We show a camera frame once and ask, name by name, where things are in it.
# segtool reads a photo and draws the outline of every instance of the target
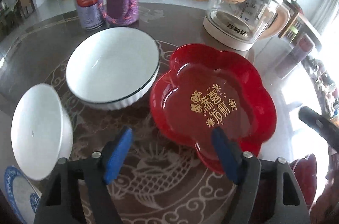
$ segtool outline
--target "blue floral pattern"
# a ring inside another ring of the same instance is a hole
[[[20,170],[18,170],[16,167],[14,167],[14,166],[7,167],[6,171],[5,171],[5,189],[6,189],[8,201],[10,202],[14,213],[16,214],[16,216],[19,218],[19,220],[23,224],[27,224],[27,222],[24,220],[23,216],[21,215],[21,213],[20,213],[20,211],[19,211],[19,209],[16,205],[15,198],[14,198],[14,195],[13,195],[13,181],[16,177],[19,177],[19,176],[27,179],[22,174],[22,172]],[[29,201],[31,203],[32,210],[35,213],[37,208],[38,208],[40,198],[36,193],[32,193],[29,197]]]

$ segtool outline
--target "kettle base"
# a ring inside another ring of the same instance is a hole
[[[234,39],[233,37],[230,37],[226,35],[223,31],[219,30],[217,27],[215,27],[205,16],[204,18],[204,28],[205,30],[214,37],[217,41],[221,42],[222,44],[233,48],[235,50],[239,51],[247,51],[249,50],[254,43],[244,43],[239,40]]]

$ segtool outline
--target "purple cup handle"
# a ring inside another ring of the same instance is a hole
[[[98,8],[105,20],[107,20],[109,23],[112,24],[125,24],[127,20],[132,18],[132,9],[135,6],[135,2],[131,1],[136,1],[136,0],[128,0],[128,9],[124,9],[123,15],[120,18],[112,18],[107,14],[107,11],[104,8],[104,3],[103,0],[98,0]]]

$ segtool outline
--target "metal screw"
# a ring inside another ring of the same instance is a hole
[[[287,163],[286,159],[282,158],[282,157],[278,158],[278,162],[281,163],[281,164],[286,164]]]
[[[59,165],[65,164],[66,162],[67,162],[67,158],[60,158],[60,159],[58,160],[58,164],[59,164]]]
[[[92,153],[92,158],[97,159],[101,157],[101,152],[100,151],[95,151]]]
[[[253,157],[253,154],[250,153],[249,151],[244,151],[244,152],[243,152],[243,156],[244,156],[245,158],[252,158],[252,157]]]

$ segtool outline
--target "glass kettle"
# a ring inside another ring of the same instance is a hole
[[[286,26],[289,11],[282,3],[283,0],[210,0],[204,27],[218,41],[246,51],[258,39],[272,37]]]

